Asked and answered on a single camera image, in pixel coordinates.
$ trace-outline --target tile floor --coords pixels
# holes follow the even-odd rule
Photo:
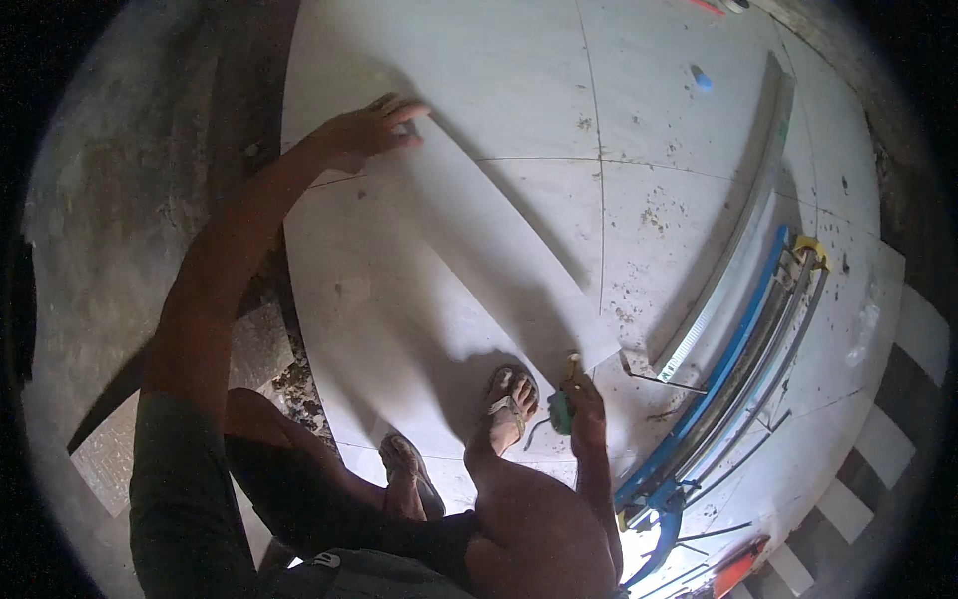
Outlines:
[[[330,116],[372,100],[371,88],[397,87],[430,103],[437,123],[530,223],[642,368],[686,315],[747,197],[770,116],[769,53],[796,79],[796,97],[764,231],[788,222],[816,235],[834,269],[787,390],[777,392],[761,419],[791,409],[790,420],[687,514],[682,535],[753,522],[690,543],[709,554],[709,563],[762,532],[771,535],[770,548],[780,545],[819,501],[865,422],[896,332],[903,258],[877,237],[875,160],[848,85],[767,14],[719,19],[678,0],[493,0],[468,7],[306,0],[287,71],[286,147]],[[696,86],[693,67],[711,78],[711,90]],[[289,223],[286,234],[288,242]],[[294,253],[296,287],[316,273],[297,271]],[[873,282],[878,325],[862,336],[856,322]],[[309,309],[299,310],[308,328]],[[720,333],[696,348],[698,371],[707,372]],[[866,358],[853,367],[846,355],[860,339]],[[321,356],[309,355],[313,369],[322,370]],[[686,366],[681,376],[695,380],[701,372]],[[609,405],[612,469],[622,476],[668,432],[677,417],[669,412],[682,398],[628,379],[616,359],[599,366],[596,382]],[[337,425],[331,417],[337,438],[349,434],[348,424]],[[755,424],[729,461],[761,430]],[[551,434],[534,444],[544,453],[513,459],[571,484],[567,445]],[[377,463],[372,449],[341,449],[353,465]],[[457,448],[432,449],[423,454],[447,505],[469,506],[474,489],[453,457]],[[654,539],[624,541],[634,569],[647,550],[639,547]],[[638,595],[703,559],[675,551]]]

